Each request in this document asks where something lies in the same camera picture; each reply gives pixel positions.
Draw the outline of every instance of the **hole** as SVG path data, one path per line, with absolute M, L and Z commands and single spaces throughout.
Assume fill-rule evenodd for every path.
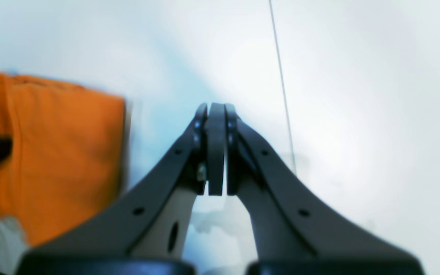
M 134 215 L 142 215 L 144 213 L 145 209 L 143 207 L 138 207 L 133 210 Z
M 169 235 L 169 243 L 167 244 L 167 252 L 171 253 L 176 245 L 176 239 L 178 238 L 179 230 L 178 222 L 174 223 L 173 228 L 171 228 L 171 234 Z
M 300 214 L 300 216 L 304 216 L 304 217 L 310 216 L 310 212 L 306 211 L 305 209 L 298 210 L 298 214 Z

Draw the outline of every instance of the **orange towel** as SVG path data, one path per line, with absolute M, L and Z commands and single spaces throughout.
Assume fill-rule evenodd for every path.
M 83 223 L 118 194 L 125 103 L 79 85 L 0 74 L 0 217 L 31 246 Z

